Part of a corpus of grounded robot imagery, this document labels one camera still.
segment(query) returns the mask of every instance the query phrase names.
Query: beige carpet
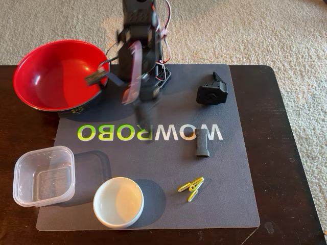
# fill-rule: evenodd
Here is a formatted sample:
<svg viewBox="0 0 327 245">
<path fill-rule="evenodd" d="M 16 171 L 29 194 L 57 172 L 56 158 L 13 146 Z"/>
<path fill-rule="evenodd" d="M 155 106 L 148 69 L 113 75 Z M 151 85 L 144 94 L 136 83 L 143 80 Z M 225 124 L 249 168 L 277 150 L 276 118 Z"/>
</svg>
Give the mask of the beige carpet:
<svg viewBox="0 0 327 245">
<path fill-rule="evenodd" d="M 164 19 L 164 1 L 157 1 Z M 171 5 L 172 63 L 264 64 L 274 69 L 327 229 L 327 4 L 171 0 Z M 63 38 L 86 40 L 105 50 L 121 26 L 121 0 L 2 0 L 0 65 L 15 65 L 31 49 Z"/>
</svg>

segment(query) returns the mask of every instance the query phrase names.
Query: gray mat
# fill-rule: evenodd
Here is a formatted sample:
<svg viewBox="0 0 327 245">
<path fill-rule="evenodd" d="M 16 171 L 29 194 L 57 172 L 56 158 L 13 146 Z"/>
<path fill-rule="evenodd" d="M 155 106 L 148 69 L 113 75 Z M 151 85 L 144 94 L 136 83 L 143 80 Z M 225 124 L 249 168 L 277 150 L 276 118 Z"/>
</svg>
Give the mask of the gray mat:
<svg viewBox="0 0 327 245">
<path fill-rule="evenodd" d="M 41 207 L 37 220 L 38 230 L 107 230 L 96 218 L 92 199 L 97 188 L 109 178 L 124 176 L 141 187 L 145 204 L 139 220 L 129 229 L 174 228 L 242 228 L 260 224 L 250 169 L 247 161 L 241 124 L 228 65 L 169 65 L 172 79 L 163 91 L 162 101 L 155 108 L 153 140 L 142 141 L 129 106 L 121 105 L 121 92 L 109 85 L 105 100 L 96 108 L 71 118 L 62 118 L 58 126 L 55 145 L 69 147 L 76 160 L 76 193 L 66 203 Z M 202 106 L 196 103 L 200 85 L 211 84 L 212 73 L 227 83 L 226 104 Z M 96 135 L 89 141 L 77 137 L 82 125 L 92 125 Z M 114 125 L 112 141 L 101 141 L 99 126 Z M 120 125 L 132 125 L 135 136 L 131 140 L 118 138 Z M 158 125 L 162 132 L 156 139 Z M 183 125 L 212 131 L 217 125 L 219 133 L 208 140 L 209 158 L 196 158 L 196 140 L 181 137 Z M 90 130 L 83 130 L 88 137 Z M 122 137 L 130 135 L 127 128 Z M 185 137 L 192 129 L 184 129 Z M 198 176 L 205 182 L 190 203 L 190 192 L 177 192 L 177 187 Z"/>
</svg>

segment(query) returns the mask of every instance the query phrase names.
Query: wooden table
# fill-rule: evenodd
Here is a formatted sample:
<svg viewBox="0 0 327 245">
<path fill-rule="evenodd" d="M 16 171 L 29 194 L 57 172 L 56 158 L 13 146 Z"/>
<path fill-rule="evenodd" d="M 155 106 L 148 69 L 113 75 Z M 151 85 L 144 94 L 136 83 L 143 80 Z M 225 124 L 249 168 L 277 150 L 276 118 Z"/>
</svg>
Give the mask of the wooden table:
<svg viewBox="0 0 327 245">
<path fill-rule="evenodd" d="M 0 244 L 326 244 L 273 70 L 231 66 L 261 220 L 259 228 L 141 231 L 37 231 L 39 208 L 12 197 L 24 153 L 54 144 L 59 118 L 16 96 L 16 66 L 0 66 Z"/>
</svg>

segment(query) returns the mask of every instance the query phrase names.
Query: clothespin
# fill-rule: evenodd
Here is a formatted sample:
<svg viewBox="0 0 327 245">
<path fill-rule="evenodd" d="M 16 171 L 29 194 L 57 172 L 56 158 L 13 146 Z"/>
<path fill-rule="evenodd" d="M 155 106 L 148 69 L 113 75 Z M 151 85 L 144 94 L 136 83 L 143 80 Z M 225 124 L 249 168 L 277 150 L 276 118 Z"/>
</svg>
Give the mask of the clothespin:
<svg viewBox="0 0 327 245">
<path fill-rule="evenodd" d="M 186 189 L 189 189 L 191 194 L 188 197 L 188 202 L 192 201 L 195 195 L 198 193 L 198 189 L 204 182 L 204 177 L 198 177 L 192 182 L 187 182 L 178 188 L 178 192 L 182 192 Z"/>
</svg>

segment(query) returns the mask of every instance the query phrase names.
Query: clear plastic container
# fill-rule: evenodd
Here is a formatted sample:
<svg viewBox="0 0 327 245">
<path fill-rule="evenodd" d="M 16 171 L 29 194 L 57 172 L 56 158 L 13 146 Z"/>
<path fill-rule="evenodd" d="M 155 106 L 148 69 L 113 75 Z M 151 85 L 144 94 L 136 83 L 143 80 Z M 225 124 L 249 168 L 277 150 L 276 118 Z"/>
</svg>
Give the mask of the clear plastic container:
<svg viewBox="0 0 327 245">
<path fill-rule="evenodd" d="M 68 201 L 75 193 L 74 154 L 65 146 L 27 152 L 15 165 L 13 197 L 23 207 Z"/>
</svg>

